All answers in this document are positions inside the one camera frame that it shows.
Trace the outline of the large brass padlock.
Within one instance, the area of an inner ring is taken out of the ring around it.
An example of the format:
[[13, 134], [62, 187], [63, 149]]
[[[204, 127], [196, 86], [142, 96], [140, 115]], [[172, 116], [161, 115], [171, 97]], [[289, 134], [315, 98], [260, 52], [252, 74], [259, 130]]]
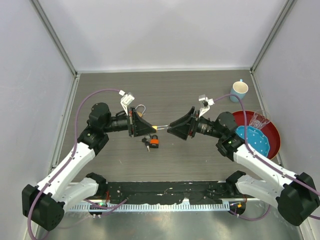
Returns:
[[146, 111], [146, 106], [144, 104], [139, 104], [135, 107], [135, 110], [140, 117], [143, 117]]

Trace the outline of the clear drinking glass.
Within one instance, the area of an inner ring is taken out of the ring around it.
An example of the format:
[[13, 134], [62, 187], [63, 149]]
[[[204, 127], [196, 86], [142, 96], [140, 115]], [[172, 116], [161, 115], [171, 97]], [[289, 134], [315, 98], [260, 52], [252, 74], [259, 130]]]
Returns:
[[265, 110], [257, 110], [253, 113], [253, 116], [249, 122], [249, 125], [258, 130], [263, 129], [271, 121], [270, 114]]

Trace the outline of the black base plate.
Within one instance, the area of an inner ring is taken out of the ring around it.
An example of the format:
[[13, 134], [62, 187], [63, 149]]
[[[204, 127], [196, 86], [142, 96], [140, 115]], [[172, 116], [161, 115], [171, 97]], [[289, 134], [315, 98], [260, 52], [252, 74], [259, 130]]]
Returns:
[[205, 205], [243, 197], [223, 181], [114, 181], [109, 182], [101, 193], [86, 199], [109, 200], [116, 205], [124, 200], [127, 205], [179, 205], [188, 199], [191, 205]]

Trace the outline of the small brass padlock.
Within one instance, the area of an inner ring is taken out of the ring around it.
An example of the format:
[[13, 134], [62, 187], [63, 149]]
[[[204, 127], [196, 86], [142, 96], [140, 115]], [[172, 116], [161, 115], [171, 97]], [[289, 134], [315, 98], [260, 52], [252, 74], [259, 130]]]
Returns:
[[153, 125], [152, 128], [155, 129], [157, 132], [161, 130], [167, 130], [170, 126], [169, 125]]

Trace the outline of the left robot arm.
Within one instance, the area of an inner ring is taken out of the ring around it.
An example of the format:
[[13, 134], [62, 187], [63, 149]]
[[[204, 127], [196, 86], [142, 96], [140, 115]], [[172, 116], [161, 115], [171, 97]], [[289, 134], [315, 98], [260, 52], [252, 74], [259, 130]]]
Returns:
[[65, 213], [88, 197], [102, 199], [107, 181], [101, 175], [89, 173], [74, 186], [70, 182], [80, 170], [105, 147], [108, 133], [127, 131], [131, 137], [155, 133], [155, 126], [139, 116], [134, 107], [112, 116], [109, 106], [100, 102], [92, 106], [87, 127], [76, 139], [75, 146], [60, 164], [37, 185], [28, 184], [22, 190], [22, 213], [27, 223], [38, 224], [47, 231], [55, 229]]

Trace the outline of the light blue mug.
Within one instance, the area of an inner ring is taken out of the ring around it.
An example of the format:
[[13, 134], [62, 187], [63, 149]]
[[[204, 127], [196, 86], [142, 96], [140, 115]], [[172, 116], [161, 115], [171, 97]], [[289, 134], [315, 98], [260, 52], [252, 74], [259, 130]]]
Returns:
[[236, 96], [238, 96], [242, 100], [248, 91], [249, 86], [243, 81], [243, 79], [240, 79], [233, 83], [232, 88], [230, 90], [231, 96], [229, 97], [229, 99], [232, 102], [236, 103], [239, 101]]

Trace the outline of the red round tray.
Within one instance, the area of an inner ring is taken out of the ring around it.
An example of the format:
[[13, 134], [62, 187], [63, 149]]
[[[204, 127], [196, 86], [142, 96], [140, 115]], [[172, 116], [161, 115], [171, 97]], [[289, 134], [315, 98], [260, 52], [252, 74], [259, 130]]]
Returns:
[[[236, 111], [236, 112], [233, 112], [232, 114], [235, 118], [235, 122], [238, 125], [238, 128], [236, 129], [235, 132], [239, 135], [239, 137], [244, 139], [244, 137], [245, 137], [245, 129], [244, 129], [245, 118], [244, 118], [243, 111], [242, 110]], [[253, 111], [246, 110], [246, 119], [247, 119], [247, 124], [248, 124], [247, 126], [249, 126], [249, 122], [250, 122], [251, 118], [253, 117], [253, 114], [254, 114]], [[272, 122], [270, 122], [264, 128], [262, 128], [261, 131], [268, 138], [269, 145], [270, 145], [270, 151], [269, 151], [267, 158], [272, 160], [274, 157], [276, 157], [276, 155], [278, 154], [280, 147], [281, 147], [280, 134]]]

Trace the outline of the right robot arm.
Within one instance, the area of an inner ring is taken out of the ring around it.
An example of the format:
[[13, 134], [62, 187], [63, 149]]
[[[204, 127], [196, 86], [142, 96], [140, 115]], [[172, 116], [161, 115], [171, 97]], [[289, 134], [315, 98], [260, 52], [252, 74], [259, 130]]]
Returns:
[[191, 108], [185, 116], [170, 123], [167, 132], [182, 140], [197, 133], [217, 138], [216, 147], [222, 156], [260, 177], [257, 180], [237, 171], [227, 179], [226, 193], [233, 198], [240, 194], [257, 198], [276, 208], [290, 224], [300, 226], [320, 206], [320, 193], [313, 178], [305, 172], [287, 170], [263, 156], [236, 133], [237, 127], [230, 112], [223, 112], [212, 121]]

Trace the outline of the orange black padlock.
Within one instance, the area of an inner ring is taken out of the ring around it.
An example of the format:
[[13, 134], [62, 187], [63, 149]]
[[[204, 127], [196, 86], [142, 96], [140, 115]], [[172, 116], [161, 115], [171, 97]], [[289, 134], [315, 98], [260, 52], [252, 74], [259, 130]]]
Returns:
[[152, 135], [149, 140], [149, 147], [152, 149], [158, 149], [159, 148], [159, 138], [157, 135]]

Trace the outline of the blue dotted plate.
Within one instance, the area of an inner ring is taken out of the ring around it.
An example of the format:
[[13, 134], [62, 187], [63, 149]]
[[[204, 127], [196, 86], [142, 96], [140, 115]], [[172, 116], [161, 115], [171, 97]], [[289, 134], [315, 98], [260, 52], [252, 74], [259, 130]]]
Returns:
[[270, 144], [268, 137], [263, 132], [252, 126], [247, 126], [246, 129], [247, 143], [257, 152], [267, 157], [270, 152]]

